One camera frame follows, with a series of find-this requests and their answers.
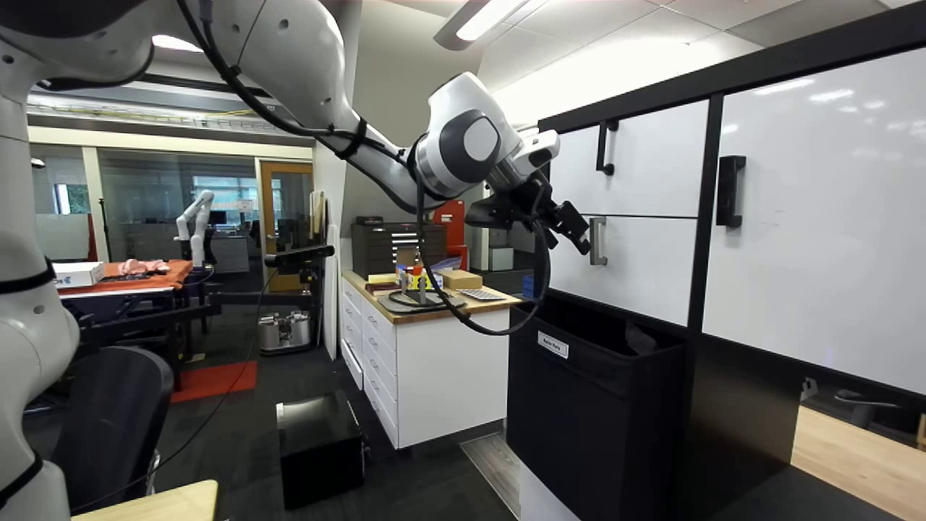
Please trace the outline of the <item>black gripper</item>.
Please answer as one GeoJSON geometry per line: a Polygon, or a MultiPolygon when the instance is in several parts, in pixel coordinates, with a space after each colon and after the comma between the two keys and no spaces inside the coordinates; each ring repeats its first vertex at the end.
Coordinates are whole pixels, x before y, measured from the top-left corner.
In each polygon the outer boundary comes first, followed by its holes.
{"type": "Polygon", "coordinates": [[[478,200],[467,209],[467,223],[480,229],[510,229],[512,223],[542,229],[555,229],[565,235],[580,255],[591,251],[591,223],[580,214],[580,209],[565,200],[555,204],[554,185],[532,172],[526,181],[504,190],[491,190],[487,200],[478,200]]]}

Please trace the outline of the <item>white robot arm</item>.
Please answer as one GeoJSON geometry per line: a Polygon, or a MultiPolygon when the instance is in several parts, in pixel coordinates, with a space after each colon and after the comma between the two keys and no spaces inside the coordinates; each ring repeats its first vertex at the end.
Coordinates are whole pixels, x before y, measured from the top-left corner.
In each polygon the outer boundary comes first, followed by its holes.
{"type": "Polygon", "coordinates": [[[358,116],[325,0],[0,0],[0,521],[69,517],[65,469],[23,434],[27,404],[79,346],[38,242],[30,94],[40,83],[128,83],[147,73],[161,33],[193,41],[251,112],[325,143],[412,214],[487,181],[494,219],[591,246],[591,223],[542,178],[555,136],[519,133],[478,74],[461,73],[429,94],[429,126],[407,146],[358,116]]]}

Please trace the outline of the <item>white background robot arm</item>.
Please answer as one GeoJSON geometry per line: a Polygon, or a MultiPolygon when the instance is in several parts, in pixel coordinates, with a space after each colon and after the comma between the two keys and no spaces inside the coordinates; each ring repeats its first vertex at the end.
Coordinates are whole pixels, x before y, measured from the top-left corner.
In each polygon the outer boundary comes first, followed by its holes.
{"type": "Polygon", "coordinates": [[[198,200],[177,216],[177,242],[190,248],[190,262],[205,266],[205,230],[212,223],[212,190],[199,190],[198,200]]]}

